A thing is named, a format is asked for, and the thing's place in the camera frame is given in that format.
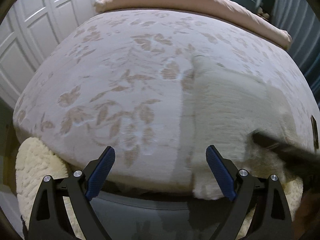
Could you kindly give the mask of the cream knit sweater black hearts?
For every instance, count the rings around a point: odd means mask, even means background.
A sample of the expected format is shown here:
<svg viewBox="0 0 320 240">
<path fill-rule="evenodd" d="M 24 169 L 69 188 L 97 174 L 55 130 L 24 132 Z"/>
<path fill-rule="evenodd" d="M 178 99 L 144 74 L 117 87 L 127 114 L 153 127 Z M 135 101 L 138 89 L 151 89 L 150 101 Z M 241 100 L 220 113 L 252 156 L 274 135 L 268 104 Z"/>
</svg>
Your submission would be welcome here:
<svg viewBox="0 0 320 240">
<path fill-rule="evenodd" d="M 276 174 L 289 201 L 300 201 L 302 180 L 285 170 L 283 162 L 253 144 L 259 130 L 287 142 L 297 139 L 296 125 L 285 95 L 260 78 L 237 72 L 197 55 L 193 65 L 194 154 L 191 160 L 193 194 L 219 199 L 221 190 L 205 158 L 214 145 L 238 168 L 265 178 Z"/>
</svg>

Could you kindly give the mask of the black smartphone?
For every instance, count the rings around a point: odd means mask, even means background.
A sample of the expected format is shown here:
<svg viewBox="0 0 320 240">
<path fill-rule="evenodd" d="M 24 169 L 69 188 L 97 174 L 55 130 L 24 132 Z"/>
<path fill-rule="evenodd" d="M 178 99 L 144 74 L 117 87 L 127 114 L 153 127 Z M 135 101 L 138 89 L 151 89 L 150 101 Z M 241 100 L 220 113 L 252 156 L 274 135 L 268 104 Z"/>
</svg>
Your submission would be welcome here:
<svg viewBox="0 0 320 240">
<path fill-rule="evenodd" d="M 314 149 L 319 149 L 319 136 L 318 136 L 318 128 L 317 128 L 317 121 L 312 115 L 311 118 L 311 125 L 312 125 L 312 135 L 313 135 L 313 146 Z"/>
</svg>

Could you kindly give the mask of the white fluffy rug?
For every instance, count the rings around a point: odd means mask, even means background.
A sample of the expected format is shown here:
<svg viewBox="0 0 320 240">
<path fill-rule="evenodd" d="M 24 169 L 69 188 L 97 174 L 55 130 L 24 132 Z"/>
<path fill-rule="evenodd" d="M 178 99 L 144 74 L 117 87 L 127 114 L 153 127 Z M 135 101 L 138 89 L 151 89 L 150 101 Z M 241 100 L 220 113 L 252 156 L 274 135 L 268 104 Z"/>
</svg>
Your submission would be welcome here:
<svg viewBox="0 0 320 240">
<path fill-rule="evenodd" d="M 33 203 L 44 176 L 66 178 L 71 170 L 67 163 L 34 137 L 22 142 L 16 156 L 15 169 L 18 207 L 25 227 L 29 228 Z"/>
</svg>

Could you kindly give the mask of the blue-grey curtain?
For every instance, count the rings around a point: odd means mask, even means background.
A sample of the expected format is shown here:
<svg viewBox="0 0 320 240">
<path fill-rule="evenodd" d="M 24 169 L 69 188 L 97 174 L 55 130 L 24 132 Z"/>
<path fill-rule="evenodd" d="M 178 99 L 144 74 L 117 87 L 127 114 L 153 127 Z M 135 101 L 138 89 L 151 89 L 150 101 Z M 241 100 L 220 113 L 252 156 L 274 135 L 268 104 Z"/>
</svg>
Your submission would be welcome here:
<svg viewBox="0 0 320 240">
<path fill-rule="evenodd" d="M 275 0 L 271 22 L 291 35 L 288 53 L 319 103 L 319 19 L 306 0 Z"/>
</svg>

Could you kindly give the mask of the plush toy on nightstand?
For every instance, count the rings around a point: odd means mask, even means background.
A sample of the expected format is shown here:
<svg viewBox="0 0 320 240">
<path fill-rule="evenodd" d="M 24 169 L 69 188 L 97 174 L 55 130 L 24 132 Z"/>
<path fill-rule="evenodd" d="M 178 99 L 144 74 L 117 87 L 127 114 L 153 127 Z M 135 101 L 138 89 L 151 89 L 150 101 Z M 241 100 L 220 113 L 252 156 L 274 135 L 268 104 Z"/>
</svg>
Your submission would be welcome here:
<svg viewBox="0 0 320 240">
<path fill-rule="evenodd" d="M 269 21 L 269 19 L 270 19 L 270 15 L 268 13 L 264 12 L 262 7 L 258 8 L 257 15 L 266 21 Z"/>
</svg>

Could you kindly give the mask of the pink butterfly bed cover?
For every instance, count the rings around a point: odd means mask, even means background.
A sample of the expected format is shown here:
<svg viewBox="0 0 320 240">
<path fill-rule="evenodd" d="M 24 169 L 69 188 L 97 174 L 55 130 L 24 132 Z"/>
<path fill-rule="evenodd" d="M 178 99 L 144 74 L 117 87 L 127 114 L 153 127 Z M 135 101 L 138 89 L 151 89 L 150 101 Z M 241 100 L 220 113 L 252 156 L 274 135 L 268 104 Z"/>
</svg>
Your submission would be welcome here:
<svg viewBox="0 0 320 240">
<path fill-rule="evenodd" d="M 14 109 L 17 137 L 37 137 L 84 167 L 116 150 L 109 180 L 193 194 L 193 57 L 260 78 L 284 93 L 293 142 L 313 149 L 319 108 L 303 74 L 274 43 L 216 18 L 127 10 L 91 18 L 39 67 Z"/>
</svg>

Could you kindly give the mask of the pink folded duvet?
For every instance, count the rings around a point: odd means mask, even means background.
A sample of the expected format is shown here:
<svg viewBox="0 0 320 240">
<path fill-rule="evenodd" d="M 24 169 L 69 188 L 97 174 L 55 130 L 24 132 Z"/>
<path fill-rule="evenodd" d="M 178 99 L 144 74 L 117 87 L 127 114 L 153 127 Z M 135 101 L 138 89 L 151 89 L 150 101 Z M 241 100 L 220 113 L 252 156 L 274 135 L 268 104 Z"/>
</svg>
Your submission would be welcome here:
<svg viewBox="0 0 320 240">
<path fill-rule="evenodd" d="M 159 8 L 198 12 L 236 24 L 286 50 L 292 43 L 292 38 L 287 31 L 275 27 L 230 0 L 96 0 L 94 7 L 98 13 L 126 8 Z"/>
</svg>

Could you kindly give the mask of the white panelled wardrobe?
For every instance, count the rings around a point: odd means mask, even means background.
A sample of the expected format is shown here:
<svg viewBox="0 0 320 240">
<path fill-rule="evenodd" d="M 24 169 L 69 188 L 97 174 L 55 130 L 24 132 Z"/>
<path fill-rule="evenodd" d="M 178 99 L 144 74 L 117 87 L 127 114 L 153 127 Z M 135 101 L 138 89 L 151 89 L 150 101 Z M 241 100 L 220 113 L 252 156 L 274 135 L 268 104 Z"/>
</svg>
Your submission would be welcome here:
<svg viewBox="0 0 320 240">
<path fill-rule="evenodd" d="M 95 0 L 16 0 L 1 23 L 1 99 L 11 108 L 37 68 L 96 12 Z"/>
</svg>

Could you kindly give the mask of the grey bed frame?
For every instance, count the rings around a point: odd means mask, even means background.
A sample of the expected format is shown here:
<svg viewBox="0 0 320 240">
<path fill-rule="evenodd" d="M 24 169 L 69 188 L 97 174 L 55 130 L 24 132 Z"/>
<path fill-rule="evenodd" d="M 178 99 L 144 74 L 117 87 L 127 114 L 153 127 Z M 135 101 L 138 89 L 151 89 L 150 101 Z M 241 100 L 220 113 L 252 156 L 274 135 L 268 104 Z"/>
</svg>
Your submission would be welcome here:
<svg viewBox="0 0 320 240">
<path fill-rule="evenodd" d="M 210 239 L 229 201 L 159 202 L 101 192 L 91 205 L 112 239 Z"/>
</svg>

